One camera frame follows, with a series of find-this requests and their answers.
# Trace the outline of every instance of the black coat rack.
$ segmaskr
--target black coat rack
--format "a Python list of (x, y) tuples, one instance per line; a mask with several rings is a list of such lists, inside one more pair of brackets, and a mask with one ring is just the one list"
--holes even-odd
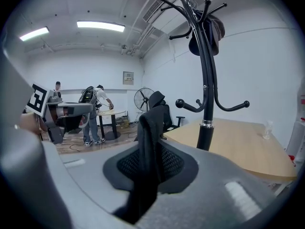
[(205, 6), (203, 11), (196, 10), (191, 7), (189, 0), (181, 0), (183, 7), (176, 6), (167, 0), (161, 0), (169, 6), (161, 10), (176, 9), (179, 11), (187, 20), (189, 24), (189, 30), (183, 35), (170, 36), (169, 39), (176, 39), (189, 36), (193, 32), (197, 46), (199, 49), (202, 75), (203, 75), (203, 102), (199, 99), (196, 103), (199, 104), (199, 108), (195, 108), (187, 104), (183, 99), (176, 101), (178, 108), (185, 108), (192, 112), (201, 112), (204, 110), (203, 120), (200, 124), (200, 132), (198, 137), (197, 148), (208, 151), (210, 149), (214, 125), (213, 125), (213, 111), (214, 111), (214, 99), (217, 106), (227, 112), (235, 111), (241, 108), (248, 108), (250, 103), (245, 101), (243, 104), (237, 105), (232, 108), (224, 108), (218, 101), (218, 90), (217, 90), (217, 75), (214, 57), (212, 54), (211, 46), (208, 42), (203, 23), (214, 12), (227, 6), (226, 3), (219, 6), (218, 8), (208, 12), (209, 6), (211, 5), (210, 0), (205, 0)]

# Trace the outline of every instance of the round table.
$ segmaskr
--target round table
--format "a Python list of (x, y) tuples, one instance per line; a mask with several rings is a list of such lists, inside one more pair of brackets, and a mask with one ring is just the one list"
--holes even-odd
[[(102, 133), (102, 138), (105, 138), (106, 140), (114, 140), (117, 139), (121, 136), (121, 133), (117, 132), (116, 130), (116, 122), (115, 122), (115, 115), (125, 113), (125, 110), (104, 110), (98, 112), (98, 116), (100, 119), (100, 127), (101, 127), (101, 133)], [(104, 133), (104, 128), (103, 128), (103, 121), (102, 121), (102, 116), (108, 116), (111, 115), (111, 123), (112, 123), (112, 131), (107, 132), (106, 134)]]

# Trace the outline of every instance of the white ceiling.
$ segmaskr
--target white ceiling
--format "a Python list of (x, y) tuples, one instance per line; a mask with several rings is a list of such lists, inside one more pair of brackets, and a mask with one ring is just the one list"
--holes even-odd
[[(28, 55), (75, 48), (103, 48), (104, 51), (122, 52), (122, 45), (126, 45), (126, 50), (123, 51), (126, 53), (134, 47), (141, 33), (149, 25), (142, 17), (154, 1), (24, 0), (10, 17), (7, 31), (15, 37), (20, 37), (45, 26), (49, 28), (50, 33), (22, 42)], [(146, 2), (146, 7), (136, 20)], [(123, 33), (78, 28), (76, 22), (83, 20), (114, 22), (125, 25), (126, 28)], [(141, 55), (162, 34), (161, 31), (155, 30), (134, 55)]]

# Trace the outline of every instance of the white shirt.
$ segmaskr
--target white shirt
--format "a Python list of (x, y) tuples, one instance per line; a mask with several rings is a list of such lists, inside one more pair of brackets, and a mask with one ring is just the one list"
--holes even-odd
[(97, 99), (100, 99), (101, 97), (103, 98), (103, 100), (108, 99), (106, 93), (101, 88), (95, 88), (95, 90)]

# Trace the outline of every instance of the water bottle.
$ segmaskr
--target water bottle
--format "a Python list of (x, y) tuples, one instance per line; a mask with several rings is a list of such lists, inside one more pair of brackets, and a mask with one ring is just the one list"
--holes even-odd
[(267, 124), (265, 126), (265, 132), (264, 132), (264, 135), (263, 135), (263, 138), (266, 139), (266, 140), (270, 139), (270, 134), (272, 132), (272, 125), (273, 125), (273, 122), (268, 120)]

